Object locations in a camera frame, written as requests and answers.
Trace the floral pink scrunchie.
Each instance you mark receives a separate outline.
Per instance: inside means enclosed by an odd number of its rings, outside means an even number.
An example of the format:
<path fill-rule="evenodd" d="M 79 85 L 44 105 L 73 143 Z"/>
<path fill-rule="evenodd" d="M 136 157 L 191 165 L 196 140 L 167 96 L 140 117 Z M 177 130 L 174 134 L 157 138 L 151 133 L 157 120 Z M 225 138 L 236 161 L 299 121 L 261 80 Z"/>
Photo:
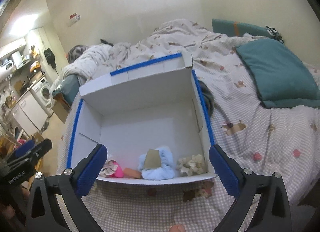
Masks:
<path fill-rule="evenodd" d="M 118 168 L 118 164 L 115 158 L 111 155 L 108 156 L 106 162 L 104 163 L 99 176 L 101 177 L 114 177 Z"/>

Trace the beige ruffled scrunchie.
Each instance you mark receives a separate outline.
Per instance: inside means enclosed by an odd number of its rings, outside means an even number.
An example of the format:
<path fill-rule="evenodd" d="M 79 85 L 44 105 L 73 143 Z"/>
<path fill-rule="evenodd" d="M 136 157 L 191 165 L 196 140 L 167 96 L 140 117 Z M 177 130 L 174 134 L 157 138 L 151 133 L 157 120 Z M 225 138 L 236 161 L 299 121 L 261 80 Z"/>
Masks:
<path fill-rule="evenodd" d="M 176 169 L 183 176 L 194 176 L 205 173 L 203 155 L 180 158 L 177 161 Z"/>

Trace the pink soft ball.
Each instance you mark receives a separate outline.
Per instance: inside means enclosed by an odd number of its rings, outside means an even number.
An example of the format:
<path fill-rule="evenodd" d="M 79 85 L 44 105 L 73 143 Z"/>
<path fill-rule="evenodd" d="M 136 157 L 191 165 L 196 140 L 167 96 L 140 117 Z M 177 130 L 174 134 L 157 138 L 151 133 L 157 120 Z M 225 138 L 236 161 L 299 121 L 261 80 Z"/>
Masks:
<path fill-rule="evenodd" d="M 110 177 L 116 177 L 116 178 L 123 178 L 124 177 L 124 173 L 123 173 L 122 168 L 114 160 L 111 160 L 108 162 L 107 175 Z"/>

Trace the light blue fluffy cloth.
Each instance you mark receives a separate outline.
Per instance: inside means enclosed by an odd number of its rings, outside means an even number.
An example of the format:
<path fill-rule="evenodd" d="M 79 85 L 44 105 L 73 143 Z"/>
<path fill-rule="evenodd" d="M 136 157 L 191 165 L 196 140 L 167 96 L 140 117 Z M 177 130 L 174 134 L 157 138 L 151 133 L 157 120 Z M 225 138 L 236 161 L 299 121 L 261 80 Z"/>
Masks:
<path fill-rule="evenodd" d="M 147 153 L 139 156 L 138 170 L 146 180 L 173 179 L 175 163 L 171 150 L 167 146 L 149 149 Z"/>

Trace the white kitchen cabinet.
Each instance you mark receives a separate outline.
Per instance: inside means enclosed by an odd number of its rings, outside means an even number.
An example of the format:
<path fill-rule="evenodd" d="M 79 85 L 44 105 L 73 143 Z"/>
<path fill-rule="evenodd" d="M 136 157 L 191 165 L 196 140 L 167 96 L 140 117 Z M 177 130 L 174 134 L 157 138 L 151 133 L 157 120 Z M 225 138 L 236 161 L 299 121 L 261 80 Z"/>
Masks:
<path fill-rule="evenodd" d="M 29 91 L 19 98 L 10 112 L 29 136 L 41 131 L 48 118 L 47 113 Z"/>

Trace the checkered dog print duvet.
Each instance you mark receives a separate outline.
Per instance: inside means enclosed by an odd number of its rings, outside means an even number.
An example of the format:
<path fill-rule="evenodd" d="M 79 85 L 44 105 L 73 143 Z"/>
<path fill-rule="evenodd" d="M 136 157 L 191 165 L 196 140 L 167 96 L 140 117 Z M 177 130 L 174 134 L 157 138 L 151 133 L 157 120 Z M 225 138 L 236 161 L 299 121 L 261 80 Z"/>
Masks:
<path fill-rule="evenodd" d="M 82 58 L 98 57 L 93 79 L 113 69 L 189 51 L 197 77 L 213 95 L 210 118 L 216 142 L 243 168 L 279 172 L 289 198 L 292 231 L 302 231 L 314 214 L 299 202 L 319 179 L 319 109 L 306 106 L 266 109 L 235 47 L 255 37 L 228 37 L 186 19 L 162 24 L 137 44 L 95 45 Z M 203 182 L 146 186 L 94 184 L 85 206 L 104 231 L 213 231 L 233 203 L 218 177 L 204 192 Z"/>

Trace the dark green garment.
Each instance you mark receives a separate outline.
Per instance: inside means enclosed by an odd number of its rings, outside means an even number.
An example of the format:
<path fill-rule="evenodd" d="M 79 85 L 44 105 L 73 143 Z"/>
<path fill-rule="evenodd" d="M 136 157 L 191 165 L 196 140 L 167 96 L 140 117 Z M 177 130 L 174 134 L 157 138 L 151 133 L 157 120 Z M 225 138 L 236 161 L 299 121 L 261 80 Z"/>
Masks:
<path fill-rule="evenodd" d="M 214 111 L 214 97 L 204 82 L 199 80 L 198 83 L 200 85 L 200 90 L 203 95 L 203 99 L 206 105 L 206 109 L 208 111 L 208 115 L 209 117 L 211 117 Z"/>

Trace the white washing machine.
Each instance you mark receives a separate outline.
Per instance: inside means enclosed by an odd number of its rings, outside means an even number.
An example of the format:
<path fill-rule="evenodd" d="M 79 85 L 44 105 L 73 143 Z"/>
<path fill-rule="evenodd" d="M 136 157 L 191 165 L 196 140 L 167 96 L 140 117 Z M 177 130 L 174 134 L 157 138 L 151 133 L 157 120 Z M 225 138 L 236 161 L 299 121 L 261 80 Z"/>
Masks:
<path fill-rule="evenodd" d="M 30 92 L 36 101 L 39 103 L 41 108 L 46 112 L 48 117 L 53 115 L 53 110 L 51 108 L 50 96 L 49 96 L 50 84 L 45 76 L 42 76 L 37 82 L 35 82 Z"/>

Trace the blue and white cardboard box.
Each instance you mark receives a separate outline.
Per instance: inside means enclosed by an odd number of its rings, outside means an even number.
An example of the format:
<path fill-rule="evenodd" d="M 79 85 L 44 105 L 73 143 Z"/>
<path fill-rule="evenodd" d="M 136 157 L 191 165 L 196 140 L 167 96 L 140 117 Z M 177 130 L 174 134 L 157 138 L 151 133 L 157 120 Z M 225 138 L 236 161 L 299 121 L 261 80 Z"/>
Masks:
<path fill-rule="evenodd" d="M 103 144 L 122 168 L 135 169 L 149 149 L 168 147 L 174 161 L 202 155 L 204 172 L 175 171 L 165 184 L 215 176 L 209 161 L 213 131 L 192 54 L 183 51 L 116 70 L 80 87 L 67 167 L 74 168 Z"/>

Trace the teal pillow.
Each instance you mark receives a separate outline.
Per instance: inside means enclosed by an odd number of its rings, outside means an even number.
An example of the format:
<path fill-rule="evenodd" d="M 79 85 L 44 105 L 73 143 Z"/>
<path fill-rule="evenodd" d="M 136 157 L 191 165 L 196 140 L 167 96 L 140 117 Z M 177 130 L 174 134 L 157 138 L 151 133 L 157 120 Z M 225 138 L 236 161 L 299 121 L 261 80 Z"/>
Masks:
<path fill-rule="evenodd" d="M 259 39 L 236 48 L 264 108 L 319 108 L 319 88 L 303 62 L 282 43 Z"/>

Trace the teal headboard cushion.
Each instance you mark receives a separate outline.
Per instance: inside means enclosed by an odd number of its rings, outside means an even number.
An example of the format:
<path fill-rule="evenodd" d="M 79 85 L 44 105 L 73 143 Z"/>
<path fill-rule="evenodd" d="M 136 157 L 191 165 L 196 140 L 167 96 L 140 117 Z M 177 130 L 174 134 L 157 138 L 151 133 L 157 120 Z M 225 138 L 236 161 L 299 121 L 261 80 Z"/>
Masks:
<path fill-rule="evenodd" d="M 223 19 L 212 19 L 212 29 L 215 33 L 226 34 L 228 37 L 241 37 L 244 34 L 252 36 L 265 36 L 274 38 L 274 35 L 266 27 L 259 27 L 253 24 L 228 21 Z"/>

